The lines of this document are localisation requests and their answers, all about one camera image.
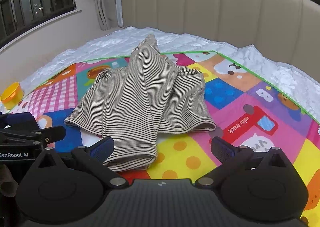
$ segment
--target beige headboard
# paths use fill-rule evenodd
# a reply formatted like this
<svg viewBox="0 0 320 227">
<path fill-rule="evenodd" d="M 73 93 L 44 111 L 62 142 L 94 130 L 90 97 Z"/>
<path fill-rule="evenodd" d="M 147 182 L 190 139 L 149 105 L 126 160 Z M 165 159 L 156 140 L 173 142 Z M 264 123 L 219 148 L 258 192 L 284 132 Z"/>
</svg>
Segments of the beige headboard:
<svg viewBox="0 0 320 227">
<path fill-rule="evenodd" d="M 320 6 L 309 0 L 122 0 L 122 12 L 124 27 L 254 44 L 320 82 Z"/>
</svg>

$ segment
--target green mat border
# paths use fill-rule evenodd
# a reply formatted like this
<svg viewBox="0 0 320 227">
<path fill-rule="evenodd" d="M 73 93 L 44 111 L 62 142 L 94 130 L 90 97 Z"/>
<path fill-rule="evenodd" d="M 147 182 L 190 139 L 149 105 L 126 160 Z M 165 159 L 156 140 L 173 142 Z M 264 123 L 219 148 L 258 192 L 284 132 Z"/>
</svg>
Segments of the green mat border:
<svg viewBox="0 0 320 227">
<path fill-rule="evenodd" d="M 163 53 L 160 53 L 160 55 L 184 54 L 184 53 L 186 53 L 186 54 L 188 54 L 188 53 L 203 53 L 203 52 L 215 52 L 215 53 L 217 53 L 218 55 L 222 56 L 223 58 L 229 60 L 230 62 L 235 63 L 236 65 L 239 65 L 241 68 L 243 68 L 244 70 L 246 70 L 246 71 L 249 72 L 250 74 L 252 74 L 252 75 L 254 75 L 255 77 L 259 78 L 260 80 L 266 82 L 266 83 L 269 84 L 271 87 L 273 87 L 274 89 L 276 89 L 278 92 L 284 94 L 290 101 L 292 101 L 293 103 L 295 103 L 304 113 L 308 114 L 314 121 L 316 121 L 318 124 L 320 124 L 320 123 L 314 118 L 314 116 L 312 116 L 312 115 L 310 114 L 310 112 L 308 112 L 308 111 L 305 110 L 303 107 L 301 107 L 295 100 L 293 100 L 291 97 L 287 96 L 287 94 L 284 93 L 283 91 L 281 91 L 278 87 L 276 87 L 275 85 L 271 84 L 270 82 L 268 82 L 266 79 L 262 78 L 261 76 L 259 76 L 259 75 L 256 74 L 255 72 L 253 72 L 253 71 L 251 71 L 250 69 L 244 67 L 243 65 L 239 64 L 238 62 L 234 61 L 233 59 L 231 59 L 230 57 L 228 57 L 228 56 L 226 56 L 226 55 L 224 55 L 224 54 L 222 54 L 222 53 L 219 53 L 219 52 L 217 52 L 217 51 L 215 51 L 215 50 L 202 50 L 202 51 L 163 52 Z M 88 62 L 88 61 L 95 61 L 95 60 L 105 60 L 105 59 L 111 59 L 111 58 L 124 58 L 124 57 L 130 57 L 130 55 L 128 55 L 128 56 L 115 56 L 115 57 L 102 57 L 102 58 L 89 59 L 89 60 L 85 60 L 85 61 L 81 61 L 81 62 Z M 56 76 L 57 74 L 59 74 L 59 73 L 60 73 L 61 71 L 63 71 L 63 70 L 65 70 L 65 68 L 62 69 L 62 70 L 60 70 L 60 71 L 57 72 L 56 74 L 54 74 L 52 77 Z M 41 84 L 39 84 L 36 88 L 38 88 L 39 86 L 43 85 L 45 82 L 47 82 L 47 80 L 44 81 L 44 82 L 42 82 Z"/>
</svg>

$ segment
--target red truck illustration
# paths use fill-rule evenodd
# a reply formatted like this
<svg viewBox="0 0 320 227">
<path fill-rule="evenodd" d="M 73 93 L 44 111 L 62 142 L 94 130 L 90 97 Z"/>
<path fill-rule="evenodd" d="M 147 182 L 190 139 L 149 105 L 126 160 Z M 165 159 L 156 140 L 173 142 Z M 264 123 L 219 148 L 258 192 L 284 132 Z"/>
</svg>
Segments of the red truck illustration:
<svg viewBox="0 0 320 227">
<path fill-rule="evenodd" d="M 244 111 L 246 113 L 243 116 L 223 129 L 223 139 L 228 143 L 232 144 L 253 126 L 270 136 L 278 129 L 277 122 L 271 119 L 260 107 L 245 105 Z"/>
</svg>

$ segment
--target white wall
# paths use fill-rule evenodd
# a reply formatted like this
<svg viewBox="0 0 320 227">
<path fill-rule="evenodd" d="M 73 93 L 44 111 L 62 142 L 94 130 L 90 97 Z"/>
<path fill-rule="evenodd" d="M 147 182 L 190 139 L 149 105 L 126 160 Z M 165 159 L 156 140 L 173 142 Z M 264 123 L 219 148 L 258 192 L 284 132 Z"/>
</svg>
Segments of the white wall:
<svg viewBox="0 0 320 227">
<path fill-rule="evenodd" d="M 104 36 L 100 30 L 94 0 L 75 0 L 72 15 L 53 21 L 22 37 L 0 52 L 0 94 L 42 67 L 57 54 Z"/>
</svg>

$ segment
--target bed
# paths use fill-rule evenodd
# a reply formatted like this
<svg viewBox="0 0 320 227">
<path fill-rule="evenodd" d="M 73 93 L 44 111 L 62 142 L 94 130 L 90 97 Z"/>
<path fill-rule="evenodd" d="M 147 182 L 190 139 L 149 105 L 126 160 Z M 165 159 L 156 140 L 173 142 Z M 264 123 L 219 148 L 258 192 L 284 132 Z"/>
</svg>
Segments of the bed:
<svg viewBox="0 0 320 227">
<path fill-rule="evenodd" d="M 123 176 L 194 181 L 219 165 L 210 151 L 214 135 L 257 151 L 280 146 L 309 186 L 303 217 L 320 226 L 320 6 L 309 0 L 122 0 L 122 11 L 124 30 L 67 50 L 29 77 L 20 71 L 26 95 L 10 112 L 30 111 L 41 127 L 63 124 L 95 69 L 125 66 L 131 50 L 154 34 L 162 54 L 203 72 L 219 130 L 159 134 L 157 160 L 147 171 Z M 55 144 L 58 151 L 100 139 L 75 129 L 67 135 Z"/>
</svg>

